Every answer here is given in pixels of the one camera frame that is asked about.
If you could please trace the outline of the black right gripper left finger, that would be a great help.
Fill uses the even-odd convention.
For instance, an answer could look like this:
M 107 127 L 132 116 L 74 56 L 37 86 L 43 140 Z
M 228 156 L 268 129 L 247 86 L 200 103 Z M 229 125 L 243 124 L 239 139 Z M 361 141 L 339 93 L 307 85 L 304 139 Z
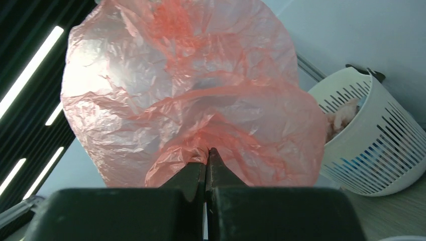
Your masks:
M 189 163 L 158 188 L 53 193 L 25 240 L 202 240 L 205 165 Z

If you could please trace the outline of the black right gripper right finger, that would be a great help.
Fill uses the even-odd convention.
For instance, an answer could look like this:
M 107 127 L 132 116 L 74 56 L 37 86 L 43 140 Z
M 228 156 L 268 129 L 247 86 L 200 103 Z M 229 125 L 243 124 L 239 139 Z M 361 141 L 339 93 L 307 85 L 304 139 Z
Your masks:
M 208 153 L 206 202 L 209 240 L 365 240 L 341 191 L 317 187 L 249 187 Z

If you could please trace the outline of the red plastic trash bag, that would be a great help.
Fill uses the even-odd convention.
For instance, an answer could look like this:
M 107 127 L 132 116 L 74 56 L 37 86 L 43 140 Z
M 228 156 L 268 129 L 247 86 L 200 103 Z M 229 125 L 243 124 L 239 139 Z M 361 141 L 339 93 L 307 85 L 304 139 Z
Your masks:
M 250 186 L 312 186 L 327 120 L 262 1 L 102 1 L 69 33 L 64 114 L 107 187 L 158 187 L 216 148 Z

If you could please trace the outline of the grey plastic trash bin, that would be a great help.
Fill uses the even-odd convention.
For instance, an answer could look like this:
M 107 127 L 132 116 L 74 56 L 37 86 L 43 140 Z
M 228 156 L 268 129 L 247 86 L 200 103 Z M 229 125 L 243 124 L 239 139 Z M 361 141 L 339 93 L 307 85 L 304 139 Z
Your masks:
M 426 241 L 426 236 L 420 235 L 401 235 L 383 238 L 380 241 Z

